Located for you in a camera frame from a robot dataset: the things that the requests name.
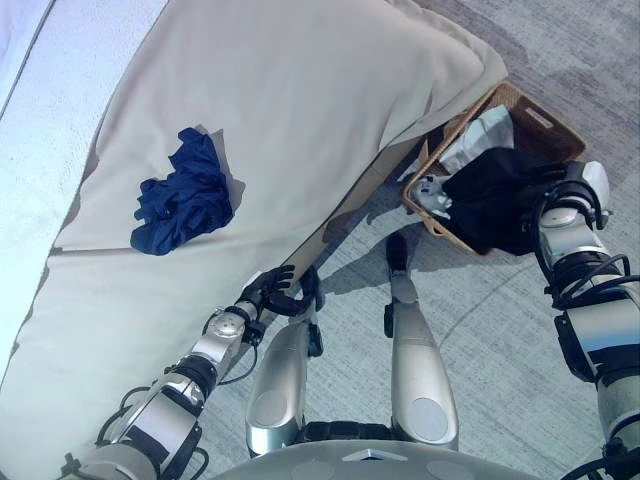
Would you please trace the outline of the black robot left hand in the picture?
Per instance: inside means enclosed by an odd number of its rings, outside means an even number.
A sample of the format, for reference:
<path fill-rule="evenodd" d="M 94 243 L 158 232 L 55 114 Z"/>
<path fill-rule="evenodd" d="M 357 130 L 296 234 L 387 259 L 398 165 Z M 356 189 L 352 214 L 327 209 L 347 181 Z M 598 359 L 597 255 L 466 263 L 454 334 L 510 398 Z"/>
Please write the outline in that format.
<path fill-rule="evenodd" d="M 304 303 L 286 295 L 294 272 L 295 266 L 287 264 L 259 274 L 242 290 L 237 302 L 251 303 L 257 313 L 266 309 L 278 315 L 299 315 L 304 310 Z"/>

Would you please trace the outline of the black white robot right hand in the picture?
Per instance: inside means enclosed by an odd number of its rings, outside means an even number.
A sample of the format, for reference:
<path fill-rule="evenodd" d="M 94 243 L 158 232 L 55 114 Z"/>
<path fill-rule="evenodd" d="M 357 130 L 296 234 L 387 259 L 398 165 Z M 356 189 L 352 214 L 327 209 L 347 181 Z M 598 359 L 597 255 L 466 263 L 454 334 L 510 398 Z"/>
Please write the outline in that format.
<path fill-rule="evenodd" d="M 581 216 L 590 228 L 602 230 L 611 214 L 607 173 L 598 161 L 571 162 L 566 176 L 548 196 L 543 219 L 548 225 L 565 226 Z"/>

